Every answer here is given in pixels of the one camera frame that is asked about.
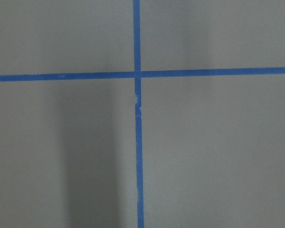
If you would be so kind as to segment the blue tape grid lines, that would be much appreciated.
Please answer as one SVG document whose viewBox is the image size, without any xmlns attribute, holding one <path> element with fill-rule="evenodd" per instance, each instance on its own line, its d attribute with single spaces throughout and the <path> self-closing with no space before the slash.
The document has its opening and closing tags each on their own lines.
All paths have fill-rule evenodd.
<svg viewBox="0 0 285 228">
<path fill-rule="evenodd" d="M 136 140 L 136 185 L 137 185 L 137 226 L 144 227 L 144 192 L 143 192 L 143 133 L 142 133 L 142 79 L 156 77 L 187 76 L 237 76 L 237 75 L 282 75 L 285 67 L 250 67 L 219 69 L 186 69 L 186 70 L 141 70 L 141 25 L 140 1 L 133 1 L 133 59 L 134 70 L 128 72 L 92 72 L 66 74 L 28 74 L 0 75 L 0 82 L 13 81 L 54 81 L 54 80 L 87 80 L 87 79 L 134 79 L 135 90 L 135 140 Z"/>
</svg>

